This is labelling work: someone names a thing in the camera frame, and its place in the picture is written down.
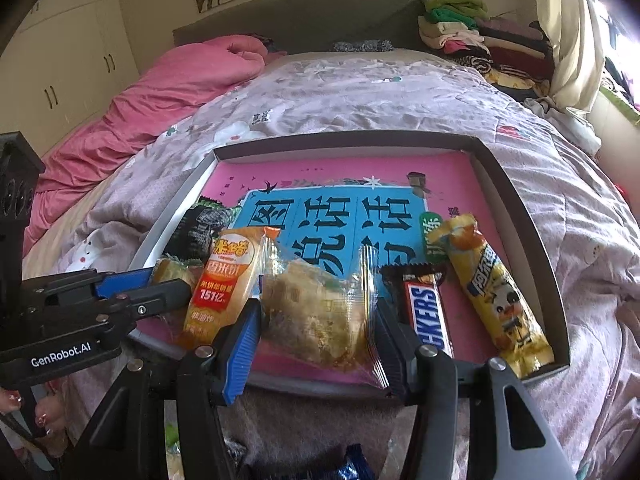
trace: metal bolt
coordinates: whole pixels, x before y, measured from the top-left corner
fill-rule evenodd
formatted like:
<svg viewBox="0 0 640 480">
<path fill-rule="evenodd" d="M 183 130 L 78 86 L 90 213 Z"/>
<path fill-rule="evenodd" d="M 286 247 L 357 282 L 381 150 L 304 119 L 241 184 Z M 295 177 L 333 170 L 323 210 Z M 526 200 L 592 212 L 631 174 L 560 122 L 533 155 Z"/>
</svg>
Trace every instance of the metal bolt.
<svg viewBox="0 0 640 480">
<path fill-rule="evenodd" d="M 133 361 L 127 363 L 127 370 L 129 372 L 139 372 L 144 365 L 145 362 L 142 359 L 133 359 Z"/>
<path fill-rule="evenodd" d="M 438 349 L 433 345 L 422 345 L 418 348 L 418 353 L 422 357 L 436 357 L 436 355 L 438 355 Z"/>
<path fill-rule="evenodd" d="M 213 355 L 213 348 L 209 345 L 198 346 L 196 348 L 196 355 L 201 359 L 206 359 Z"/>
<path fill-rule="evenodd" d="M 500 359 L 499 357 L 492 357 L 489 359 L 489 366 L 494 370 L 498 370 L 499 372 L 506 370 L 507 363 L 504 362 L 504 359 Z"/>
</svg>

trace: human hand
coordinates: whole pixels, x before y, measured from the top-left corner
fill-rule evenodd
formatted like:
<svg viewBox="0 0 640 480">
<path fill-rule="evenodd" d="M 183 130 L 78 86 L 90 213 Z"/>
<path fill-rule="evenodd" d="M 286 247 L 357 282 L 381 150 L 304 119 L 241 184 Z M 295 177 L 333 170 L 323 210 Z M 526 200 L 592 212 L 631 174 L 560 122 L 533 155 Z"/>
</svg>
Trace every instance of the human hand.
<svg viewBox="0 0 640 480">
<path fill-rule="evenodd" d="M 7 414 L 20 409 L 22 399 L 20 393 L 0 388 L 0 412 Z M 53 457 L 60 457 L 66 449 L 65 410 L 60 396 L 50 393 L 36 404 L 36 425 L 44 428 L 47 435 L 37 442 L 47 448 Z"/>
</svg>

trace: pink comforter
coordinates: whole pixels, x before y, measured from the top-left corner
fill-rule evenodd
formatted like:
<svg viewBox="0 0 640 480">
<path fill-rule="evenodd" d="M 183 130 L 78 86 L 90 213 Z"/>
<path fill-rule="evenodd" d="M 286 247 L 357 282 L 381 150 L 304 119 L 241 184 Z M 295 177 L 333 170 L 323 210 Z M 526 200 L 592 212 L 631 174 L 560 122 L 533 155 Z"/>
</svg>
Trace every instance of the pink comforter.
<svg viewBox="0 0 640 480">
<path fill-rule="evenodd" d="M 255 78 L 266 58 L 264 45 L 249 36 L 187 44 L 161 56 L 113 98 L 100 120 L 80 126 L 44 156 L 46 170 L 36 187 L 23 254 L 129 157 L 203 104 Z"/>
</svg>

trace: beige curtain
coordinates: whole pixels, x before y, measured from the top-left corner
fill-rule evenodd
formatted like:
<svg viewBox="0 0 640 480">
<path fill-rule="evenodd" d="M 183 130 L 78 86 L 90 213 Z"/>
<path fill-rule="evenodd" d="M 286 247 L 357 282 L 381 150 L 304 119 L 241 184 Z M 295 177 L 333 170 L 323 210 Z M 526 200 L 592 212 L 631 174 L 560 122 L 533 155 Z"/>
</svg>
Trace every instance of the beige curtain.
<svg viewBox="0 0 640 480">
<path fill-rule="evenodd" d="M 556 70 L 549 97 L 557 108 L 589 112 L 600 88 L 604 52 L 594 0 L 536 0 Z"/>
</svg>

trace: stack of folded clothes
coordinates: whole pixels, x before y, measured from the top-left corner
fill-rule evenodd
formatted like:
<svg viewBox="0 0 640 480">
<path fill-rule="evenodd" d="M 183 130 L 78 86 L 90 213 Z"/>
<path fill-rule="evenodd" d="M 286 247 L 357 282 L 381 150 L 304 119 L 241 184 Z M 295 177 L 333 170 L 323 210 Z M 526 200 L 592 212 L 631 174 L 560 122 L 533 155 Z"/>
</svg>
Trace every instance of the stack of folded clothes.
<svg viewBox="0 0 640 480">
<path fill-rule="evenodd" d="M 554 62 L 540 28 L 524 27 L 507 18 L 480 18 L 477 24 L 493 62 L 484 78 L 519 102 L 548 95 Z"/>
<path fill-rule="evenodd" d="M 475 68 L 516 101 L 548 95 L 552 49 L 537 22 L 524 27 L 489 18 L 482 0 L 425 0 L 424 6 L 418 31 L 432 54 Z"/>
<path fill-rule="evenodd" d="M 491 55 L 478 32 L 476 19 L 488 18 L 482 0 L 425 0 L 426 13 L 418 16 L 422 42 L 436 55 L 482 75 L 491 71 Z"/>
</svg>

